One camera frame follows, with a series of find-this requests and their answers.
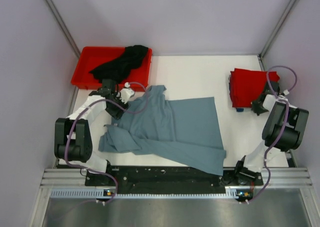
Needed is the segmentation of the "blue grey t shirt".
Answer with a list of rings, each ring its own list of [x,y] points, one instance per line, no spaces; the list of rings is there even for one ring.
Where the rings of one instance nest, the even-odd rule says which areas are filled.
[[[164,85],[153,85],[129,101],[113,119],[98,149],[108,153],[156,155],[221,176],[224,150],[214,97],[167,100]]]

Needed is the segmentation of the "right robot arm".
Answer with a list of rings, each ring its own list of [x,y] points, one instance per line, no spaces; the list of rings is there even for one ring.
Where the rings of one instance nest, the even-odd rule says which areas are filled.
[[[266,163],[280,153],[297,149],[306,129],[309,112],[289,104],[286,92],[279,84],[267,82],[259,97],[251,102],[251,111],[257,116],[267,113],[261,143],[236,163],[233,179],[239,185],[254,183]]]

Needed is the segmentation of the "red t shirt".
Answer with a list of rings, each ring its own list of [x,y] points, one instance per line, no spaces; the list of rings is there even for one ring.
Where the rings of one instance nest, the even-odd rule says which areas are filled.
[[[263,92],[267,72],[235,68],[230,72],[229,96],[233,108],[250,108]]]

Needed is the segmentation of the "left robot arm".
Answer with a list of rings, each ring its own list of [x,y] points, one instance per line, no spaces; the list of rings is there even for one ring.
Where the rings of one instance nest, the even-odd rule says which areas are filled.
[[[72,167],[96,173],[102,185],[109,185],[114,178],[107,169],[108,161],[94,153],[90,125],[102,112],[119,120],[129,108],[129,99],[135,95],[131,84],[122,89],[116,81],[104,79],[102,86],[93,90],[83,105],[65,118],[58,118],[54,127],[54,155],[68,161]]]

